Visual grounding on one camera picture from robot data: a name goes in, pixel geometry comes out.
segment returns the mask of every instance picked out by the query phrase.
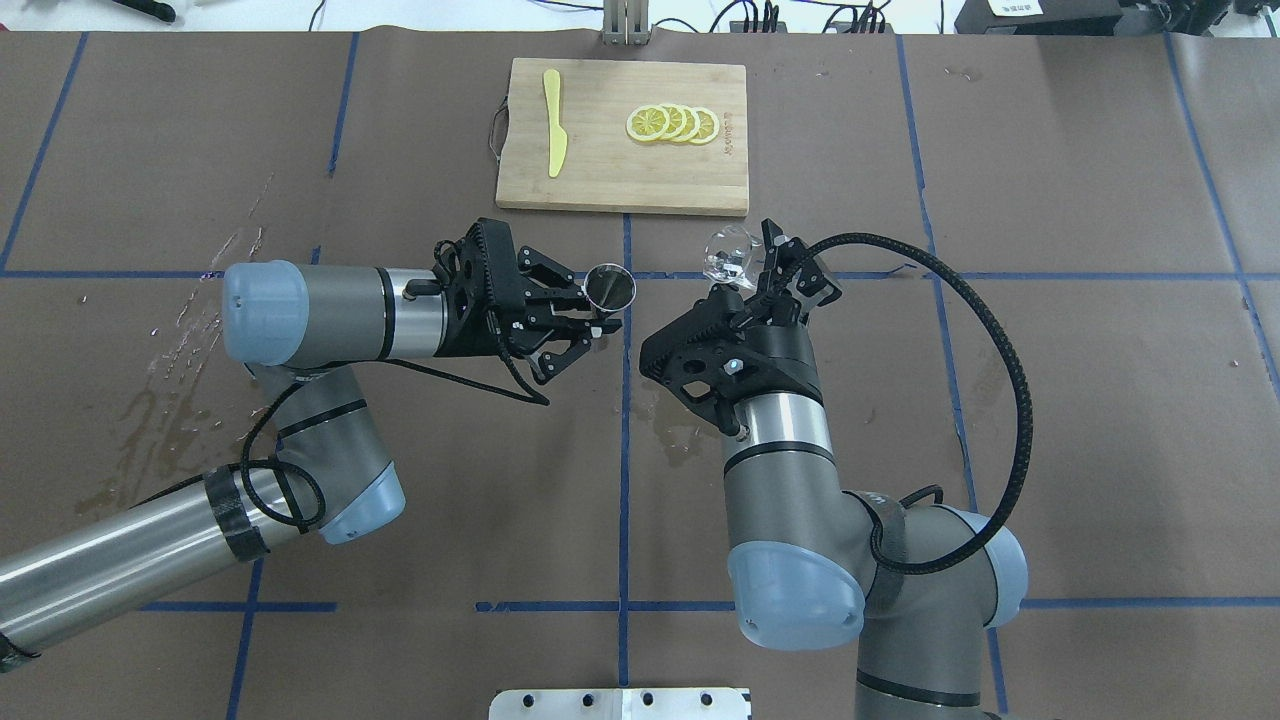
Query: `white mounting plate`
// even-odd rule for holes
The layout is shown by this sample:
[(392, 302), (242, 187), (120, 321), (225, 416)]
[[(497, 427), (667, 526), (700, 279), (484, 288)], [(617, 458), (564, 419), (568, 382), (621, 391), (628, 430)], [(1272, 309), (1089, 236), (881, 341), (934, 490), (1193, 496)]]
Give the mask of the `white mounting plate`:
[(503, 691), (489, 720), (751, 720), (750, 698), (745, 688)]

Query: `white bracket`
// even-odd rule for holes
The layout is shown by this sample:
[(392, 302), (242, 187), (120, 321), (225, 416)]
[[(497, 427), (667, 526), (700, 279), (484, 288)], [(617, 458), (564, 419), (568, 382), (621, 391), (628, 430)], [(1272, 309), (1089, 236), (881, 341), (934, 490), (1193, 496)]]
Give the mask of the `white bracket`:
[(604, 0), (605, 45), (649, 44), (649, 0)]
[(489, 720), (751, 720), (745, 688), (504, 691)]

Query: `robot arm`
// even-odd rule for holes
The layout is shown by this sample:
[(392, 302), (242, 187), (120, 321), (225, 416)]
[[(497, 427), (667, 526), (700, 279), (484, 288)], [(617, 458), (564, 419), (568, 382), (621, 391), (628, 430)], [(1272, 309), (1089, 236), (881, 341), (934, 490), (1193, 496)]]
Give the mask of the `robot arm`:
[[(573, 273), (524, 247), (506, 223), (481, 219), (436, 249), (431, 270), (296, 266), (276, 260), (227, 272), (228, 354), (246, 363), (271, 402), (241, 462), (189, 478), (131, 510), (0, 560), (0, 671), (50, 646), (236, 562), (262, 557), (311, 527), (329, 543), (367, 534), (404, 507), (396, 465), (349, 368), (408, 357), (498, 356), (520, 377), (549, 382), (635, 295), (617, 265)], [(548, 342), (566, 341), (559, 354)], [(274, 415), (278, 452), (250, 461)]]
[[(764, 234), (753, 297), (716, 284), (640, 351), (641, 373), (724, 436), (739, 628), (774, 650), (860, 637), (858, 717), (987, 717), (978, 710), (983, 630), (1018, 612), (1021, 548), (1002, 520), (989, 529), (980, 515), (915, 505), (941, 488), (902, 502), (841, 491), (808, 332), (809, 311), (841, 291), (800, 240), (769, 220)], [(1028, 452), (1029, 413), (1028, 401)], [(975, 546), (979, 533), (991, 537)]]

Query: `black handle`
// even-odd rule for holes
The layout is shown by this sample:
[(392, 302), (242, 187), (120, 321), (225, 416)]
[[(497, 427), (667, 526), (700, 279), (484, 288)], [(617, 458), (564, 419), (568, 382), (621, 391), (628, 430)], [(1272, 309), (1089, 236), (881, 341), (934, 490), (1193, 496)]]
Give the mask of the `black handle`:
[(155, 0), (111, 0), (111, 1), (119, 5), (124, 5), (125, 8), (133, 8), (140, 13), (146, 13), (152, 18), (157, 20), (164, 20), (166, 23), (172, 23), (173, 20), (178, 19), (178, 13), (174, 13), (170, 5), (165, 5), (164, 3), (156, 3)]

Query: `black box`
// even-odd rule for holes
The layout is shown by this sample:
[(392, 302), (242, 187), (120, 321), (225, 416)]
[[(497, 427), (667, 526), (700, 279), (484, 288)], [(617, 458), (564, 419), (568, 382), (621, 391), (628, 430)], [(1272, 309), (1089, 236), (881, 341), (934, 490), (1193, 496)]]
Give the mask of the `black box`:
[[(996, 5), (1027, 5), (997, 0)], [(956, 32), (966, 35), (1114, 35), (1124, 14), (1120, 0), (1039, 0), (1043, 14), (1002, 18), (987, 0), (965, 0), (956, 15)]]

